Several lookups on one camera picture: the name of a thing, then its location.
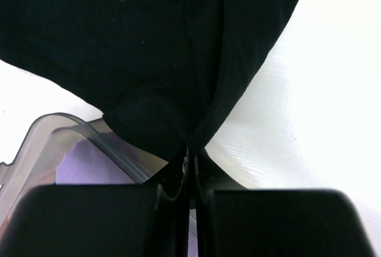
lavender cloth inside bin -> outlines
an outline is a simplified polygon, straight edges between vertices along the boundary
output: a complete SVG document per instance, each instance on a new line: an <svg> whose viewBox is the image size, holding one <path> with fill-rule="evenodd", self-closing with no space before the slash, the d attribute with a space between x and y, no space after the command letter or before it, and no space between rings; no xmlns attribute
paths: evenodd
<svg viewBox="0 0 381 257"><path fill-rule="evenodd" d="M135 183L90 141L82 140L67 152L56 169L57 184ZM197 257L197 237L189 232L188 256Z"/></svg>

transparent container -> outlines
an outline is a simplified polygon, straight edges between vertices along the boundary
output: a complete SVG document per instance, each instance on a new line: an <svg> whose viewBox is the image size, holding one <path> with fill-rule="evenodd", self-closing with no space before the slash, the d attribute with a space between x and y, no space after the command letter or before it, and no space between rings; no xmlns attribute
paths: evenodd
<svg viewBox="0 0 381 257"><path fill-rule="evenodd" d="M118 138L102 119L86 123L64 113L41 116L30 126L13 163L0 164L0 236L19 200L32 187L53 184L65 154L83 140L91 142L138 184L167 164ZM195 211L191 211L189 228L196 236Z"/></svg>

white table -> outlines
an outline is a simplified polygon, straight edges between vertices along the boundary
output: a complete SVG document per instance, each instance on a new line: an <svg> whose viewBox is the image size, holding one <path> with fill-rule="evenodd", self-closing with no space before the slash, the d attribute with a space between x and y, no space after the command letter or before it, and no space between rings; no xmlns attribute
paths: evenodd
<svg viewBox="0 0 381 257"><path fill-rule="evenodd" d="M380 1L300 0L207 147L247 187L342 190L379 255ZM0 62L0 161L12 161L35 118L58 111L101 116L56 84Z"/></svg>

white background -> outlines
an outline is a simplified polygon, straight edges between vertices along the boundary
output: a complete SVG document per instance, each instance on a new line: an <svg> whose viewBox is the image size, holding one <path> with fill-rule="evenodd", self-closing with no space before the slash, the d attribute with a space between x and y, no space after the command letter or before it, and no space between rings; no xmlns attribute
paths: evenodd
<svg viewBox="0 0 381 257"><path fill-rule="evenodd" d="M0 161L13 160L35 118L57 111L101 116L0 62ZM207 148L251 188L344 191L381 256L381 0L300 0Z"/></svg>

white surface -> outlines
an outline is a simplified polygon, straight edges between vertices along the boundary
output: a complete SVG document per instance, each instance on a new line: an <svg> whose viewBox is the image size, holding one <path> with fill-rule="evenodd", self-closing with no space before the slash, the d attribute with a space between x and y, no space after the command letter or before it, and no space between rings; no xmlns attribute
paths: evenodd
<svg viewBox="0 0 381 257"><path fill-rule="evenodd" d="M35 118L55 111L101 115L0 62L0 161L12 161ZM343 190L381 256L380 145L380 0L301 0L208 150L248 187Z"/></svg>

